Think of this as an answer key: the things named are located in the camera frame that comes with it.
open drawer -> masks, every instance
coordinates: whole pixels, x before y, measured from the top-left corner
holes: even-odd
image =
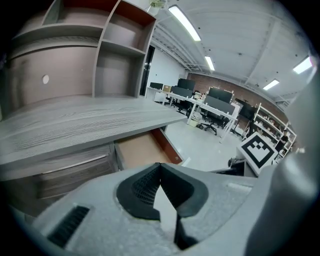
[[[120,170],[153,163],[181,164],[183,158],[162,129],[154,129],[114,142]]]

wall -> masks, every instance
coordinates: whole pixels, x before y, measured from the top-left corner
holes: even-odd
[[[151,82],[161,83],[167,86],[176,86],[179,78],[185,77],[186,71],[182,66],[160,50],[154,50],[147,87],[150,86]],[[155,95],[155,101],[162,101],[164,96],[163,93],[157,93]]]
[[[233,91],[234,96],[232,100],[235,98],[240,100],[247,100],[248,103],[251,106],[255,106],[256,104],[260,104],[269,110],[271,113],[273,113],[275,116],[277,116],[280,120],[282,120],[284,123],[288,122],[288,118],[286,117],[285,113],[283,113],[280,109],[278,109],[275,105],[273,105],[271,102],[266,100],[265,98],[259,96],[258,94],[247,90],[243,87],[240,87],[234,83],[227,82],[218,78],[206,76],[206,75],[200,75],[200,74],[188,74],[188,79],[195,81],[195,90],[198,90],[201,93],[206,93],[209,90],[210,86],[219,87],[224,90],[228,90],[230,92]],[[239,122],[240,128],[245,128],[247,124],[247,121],[245,122]]]

white floor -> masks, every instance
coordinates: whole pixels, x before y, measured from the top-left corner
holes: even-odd
[[[165,134],[187,161],[186,167],[205,172],[227,168],[228,160],[236,156],[236,147],[241,142],[239,136],[229,132],[220,143],[221,128],[217,128],[215,135],[213,130],[188,125],[187,120],[168,125]]]

black slot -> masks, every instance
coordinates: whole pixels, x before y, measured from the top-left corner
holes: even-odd
[[[47,237],[48,240],[57,246],[64,248],[88,214],[89,210],[89,208],[83,206],[76,206],[73,208]]]

metal rack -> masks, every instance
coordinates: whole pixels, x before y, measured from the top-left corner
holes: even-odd
[[[266,114],[268,116],[268,119],[264,118],[260,112],[263,112],[264,114]],[[275,123],[278,123],[279,126],[276,127],[272,122],[270,122],[270,119],[274,120]],[[280,154],[280,157],[285,157],[286,154],[289,152],[289,149],[292,147],[293,143],[295,142],[297,135],[296,133],[289,127],[290,123],[284,123],[283,121],[281,121],[277,116],[275,116],[273,113],[271,113],[269,110],[267,110],[266,108],[261,106],[261,103],[258,105],[257,107],[257,111],[254,115],[253,118],[254,121],[254,125],[261,130],[265,135],[267,135],[269,138],[271,138],[271,141],[273,142],[273,146],[276,146],[276,144],[279,142],[279,138],[281,138],[284,134],[284,130],[288,130],[290,132],[289,136],[293,136],[293,138],[288,139],[288,142],[286,143],[286,145],[289,143],[289,146],[284,146],[284,148],[286,149],[286,152],[284,154]],[[270,127],[274,132],[272,132],[271,130],[267,130],[264,126],[258,125],[256,124],[256,121],[258,121],[259,123],[262,122],[263,124],[266,124],[268,127]],[[246,134],[249,130],[249,123],[247,123],[244,132],[242,134],[242,136],[245,138]]]

